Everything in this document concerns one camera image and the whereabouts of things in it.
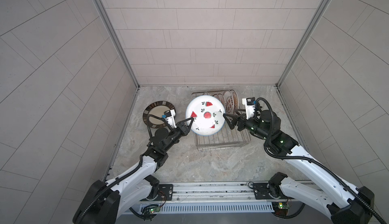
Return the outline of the white watermelon pattern plate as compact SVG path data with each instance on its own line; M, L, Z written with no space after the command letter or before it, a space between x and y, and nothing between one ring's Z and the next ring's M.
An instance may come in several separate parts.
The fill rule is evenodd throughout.
M193 118L191 130L201 136L218 133L224 126L225 108L220 100L209 95L194 98L187 106L185 117Z

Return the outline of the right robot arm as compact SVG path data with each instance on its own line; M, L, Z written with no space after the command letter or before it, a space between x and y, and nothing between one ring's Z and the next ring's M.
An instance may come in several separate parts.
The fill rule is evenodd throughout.
M254 111L250 115L224 114L231 129L247 130L264 140L264 150L272 158L285 160L319 189L299 184L283 173L276 173L268 182L269 193L291 197L321 212L334 224L367 224L371 218L384 223L374 210L374 193L367 187L356 187L342 179L312 157L291 136L280 130L281 120L272 110Z

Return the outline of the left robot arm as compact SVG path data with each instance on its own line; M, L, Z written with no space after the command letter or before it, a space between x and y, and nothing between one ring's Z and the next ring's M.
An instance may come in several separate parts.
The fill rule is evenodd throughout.
M159 180L153 173L166 162L168 150L189 134L193 122L190 117L174 126L159 128L155 133L149 132L149 144L139 162L116 178L93 183L77 209L73 223L114 224L138 201L155 198Z

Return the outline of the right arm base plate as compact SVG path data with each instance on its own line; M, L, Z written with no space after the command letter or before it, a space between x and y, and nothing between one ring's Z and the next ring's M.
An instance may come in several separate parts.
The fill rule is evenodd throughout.
M251 188L256 200L280 199L281 197L278 188L270 183L253 183Z

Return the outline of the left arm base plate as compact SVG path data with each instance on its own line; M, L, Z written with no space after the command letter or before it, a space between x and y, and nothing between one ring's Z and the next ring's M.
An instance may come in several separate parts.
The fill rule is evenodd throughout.
M173 194L173 184L159 184L153 186L150 194L146 197L147 201L171 201Z

